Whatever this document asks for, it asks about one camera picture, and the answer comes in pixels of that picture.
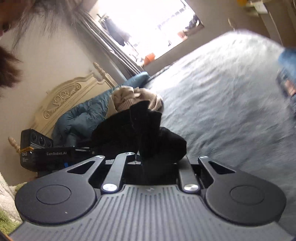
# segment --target headboard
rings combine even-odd
[[[50,91],[36,111],[30,128],[51,137],[54,125],[62,114],[72,107],[117,86],[111,76],[97,63],[94,63],[94,67],[101,76],[91,72],[86,77],[66,81]]]

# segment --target beige clothing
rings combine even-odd
[[[132,105],[142,101],[150,100],[148,108],[150,110],[159,110],[162,106],[162,99],[150,90],[144,88],[133,88],[130,86],[121,86],[116,88],[108,102],[108,111],[106,118],[116,114],[117,112],[127,110]]]

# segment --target bed sheet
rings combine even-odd
[[[296,122],[276,77],[283,48],[229,32],[174,63],[146,85],[163,97],[161,125],[199,155],[269,180],[286,194],[280,225],[296,235]]]

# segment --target metal screw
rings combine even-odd
[[[107,183],[103,185],[103,189],[108,192],[114,192],[117,189],[117,186],[112,183]]]
[[[199,189],[199,186],[196,185],[196,184],[187,184],[187,185],[184,186],[184,189],[187,192],[195,192],[196,190]]]

